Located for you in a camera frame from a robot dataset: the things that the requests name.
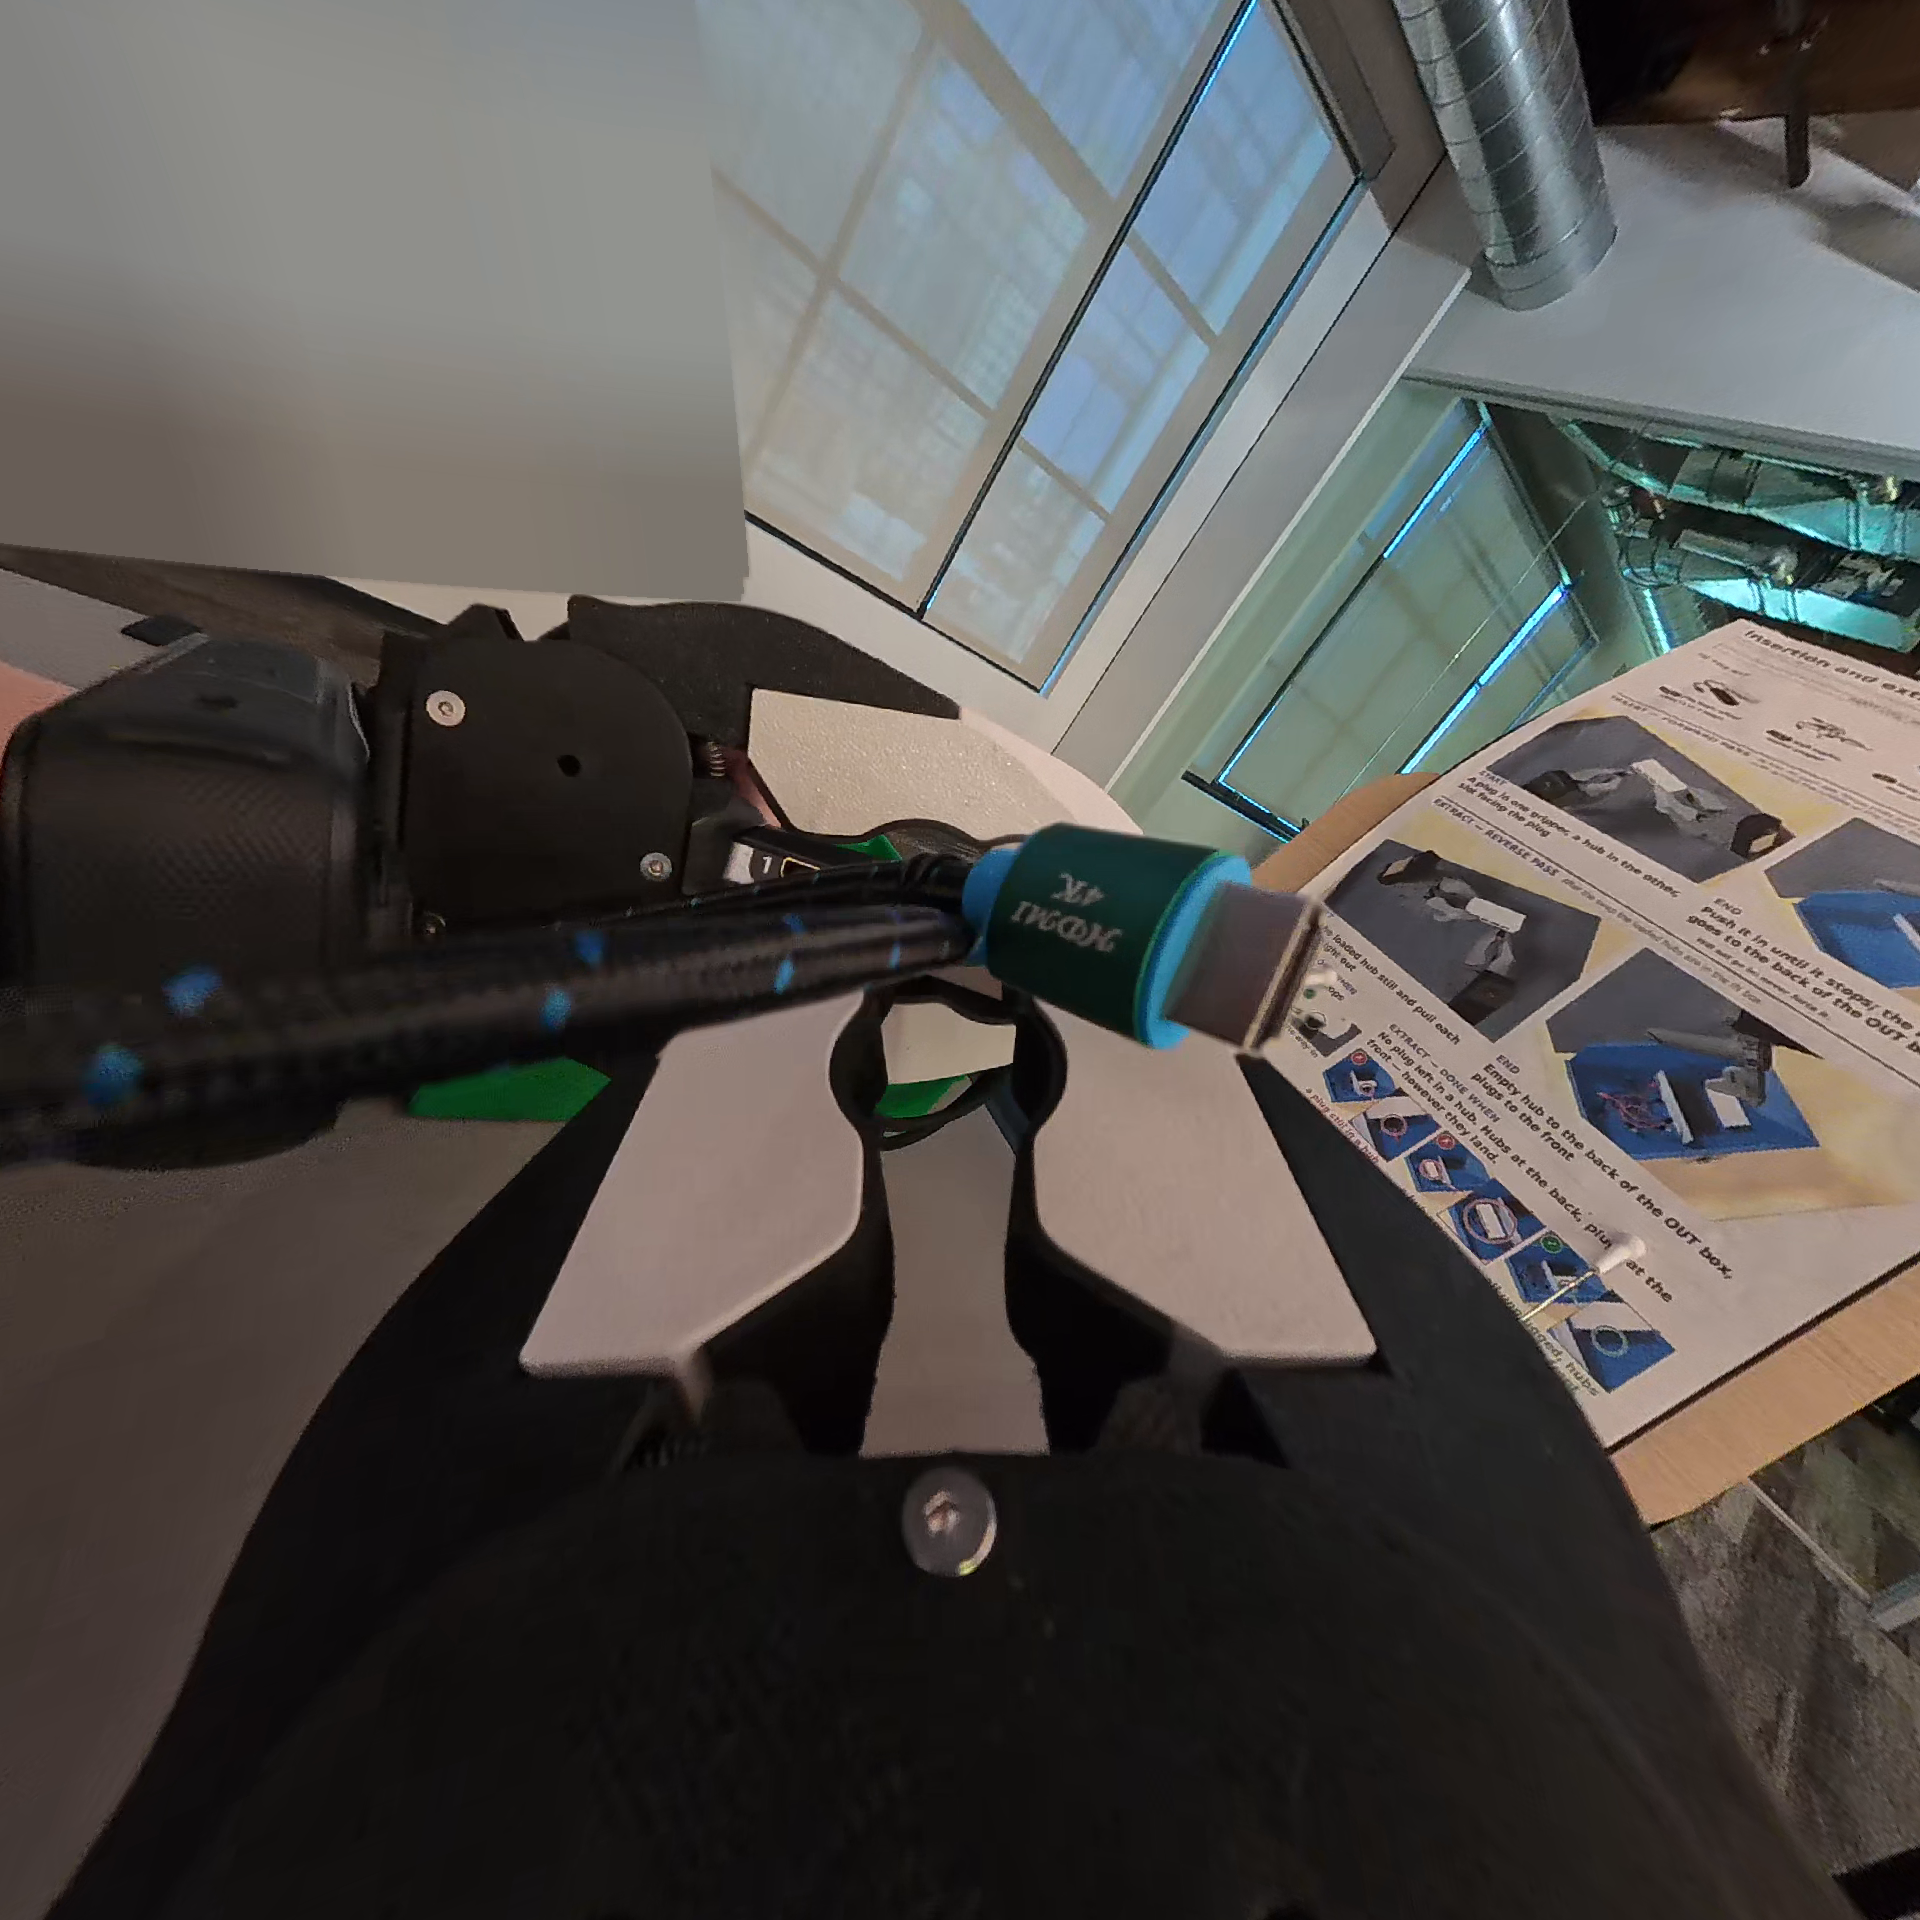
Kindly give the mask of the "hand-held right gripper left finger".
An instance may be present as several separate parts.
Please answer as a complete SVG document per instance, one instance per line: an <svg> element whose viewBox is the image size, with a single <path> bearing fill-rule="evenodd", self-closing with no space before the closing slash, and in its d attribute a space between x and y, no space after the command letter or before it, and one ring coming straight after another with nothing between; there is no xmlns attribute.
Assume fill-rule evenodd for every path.
<svg viewBox="0 0 1920 1920"><path fill-rule="evenodd" d="M689 1384L854 1246L873 1158L832 1056L857 1015L782 1007L662 1045L526 1336L527 1377Z"/></svg>

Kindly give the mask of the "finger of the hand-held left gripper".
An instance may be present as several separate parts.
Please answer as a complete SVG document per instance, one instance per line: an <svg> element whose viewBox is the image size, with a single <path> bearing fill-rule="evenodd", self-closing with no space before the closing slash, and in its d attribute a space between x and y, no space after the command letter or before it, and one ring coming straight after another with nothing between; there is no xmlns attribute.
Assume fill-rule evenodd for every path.
<svg viewBox="0 0 1920 1920"><path fill-rule="evenodd" d="M744 758L758 818L736 832L739 879L969 867L1048 826L1137 832L1101 785L969 710L758 690Z"/></svg>

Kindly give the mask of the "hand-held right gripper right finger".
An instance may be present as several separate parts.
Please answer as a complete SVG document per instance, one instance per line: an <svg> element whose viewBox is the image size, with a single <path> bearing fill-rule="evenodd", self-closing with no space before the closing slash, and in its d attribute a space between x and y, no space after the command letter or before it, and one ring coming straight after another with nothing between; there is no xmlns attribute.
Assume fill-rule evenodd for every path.
<svg viewBox="0 0 1920 1920"><path fill-rule="evenodd" d="M1230 1047L1149 1049L1021 1011L1013 1331L1039 1377L1141 1377L1190 1347L1254 1367L1376 1357Z"/></svg>

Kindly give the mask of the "black braided cable green plug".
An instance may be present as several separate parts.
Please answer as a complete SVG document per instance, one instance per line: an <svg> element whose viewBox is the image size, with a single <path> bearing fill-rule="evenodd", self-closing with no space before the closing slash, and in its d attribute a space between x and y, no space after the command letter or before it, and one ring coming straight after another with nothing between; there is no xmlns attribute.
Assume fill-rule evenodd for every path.
<svg viewBox="0 0 1920 1920"><path fill-rule="evenodd" d="M631 917L517 929L233 984L27 997L5 1017L5 1166L248 1162L341 1109L448 1079L660 1045L816 1001L984 970L1149 1049L1259 1051L1301 997L1318 911L1235 856L1054 826L724 887Z"/></svg>

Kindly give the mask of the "green plastic bin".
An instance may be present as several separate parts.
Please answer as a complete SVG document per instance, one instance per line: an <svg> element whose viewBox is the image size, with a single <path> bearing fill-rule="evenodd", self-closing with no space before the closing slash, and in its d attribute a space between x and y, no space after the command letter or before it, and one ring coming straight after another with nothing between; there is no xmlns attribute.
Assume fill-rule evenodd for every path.
<svg viewBox="0 0 1920 1920"><path fill-rule="evenodd" d="M1014 835L980 842L945 823L921 818L881 823L861 838L757 826L734 839L720 883L796 881L859 863L899 863L921 856L977 861L988 850L1009 848L1014 842ZM899 1067L892 1067L889 1086L875 1105L879 1144L884 1147L907 1145L935 1113L941 1113L955 1099L964 1099L990 1075L991 1067L973 1067L959 1075L907 1082ZM582 1113L605 1086L607 1077L604 1073L579 1061L494 1067L412 1094L407 1113L427 1121L564 1123Z"/></svg>

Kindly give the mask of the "instruction sheet on wooden board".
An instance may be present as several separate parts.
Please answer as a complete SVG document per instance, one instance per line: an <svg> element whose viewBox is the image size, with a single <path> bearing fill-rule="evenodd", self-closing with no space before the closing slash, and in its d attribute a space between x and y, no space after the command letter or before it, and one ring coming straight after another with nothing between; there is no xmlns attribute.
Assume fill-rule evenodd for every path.
<svg viewBox="0 0 1920 1920"><path fill-rule="evenodd" d="M1918 686L1748 619L1416 776L1270 1065L1672 1521L1916 1374Z"/></svg>

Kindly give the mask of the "black sign stand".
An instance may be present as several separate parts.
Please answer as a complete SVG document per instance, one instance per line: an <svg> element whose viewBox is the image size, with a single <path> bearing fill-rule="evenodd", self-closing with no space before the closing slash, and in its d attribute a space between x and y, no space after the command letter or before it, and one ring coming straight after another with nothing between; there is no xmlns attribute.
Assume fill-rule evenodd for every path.
<svg viewBox="0 0 1920 1920"><path fill-rule="evenodd" d="M709 128L695 6L5 6L5 544L736 602Z"/></svg>

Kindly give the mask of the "silver ventilation ducts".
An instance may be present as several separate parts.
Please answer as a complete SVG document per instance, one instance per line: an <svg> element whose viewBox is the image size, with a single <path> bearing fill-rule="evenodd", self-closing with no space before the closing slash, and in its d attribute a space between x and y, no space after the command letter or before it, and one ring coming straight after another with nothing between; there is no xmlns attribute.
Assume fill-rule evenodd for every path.
<svg viewBox="0 0 1920 1920"><path fill-rule="evenodd" d="M1598 134L1560 6L1414 13L1479 256L1413 377L1916 490L1916 195L1829 152L1788 187L1735 128Z"/></svg>

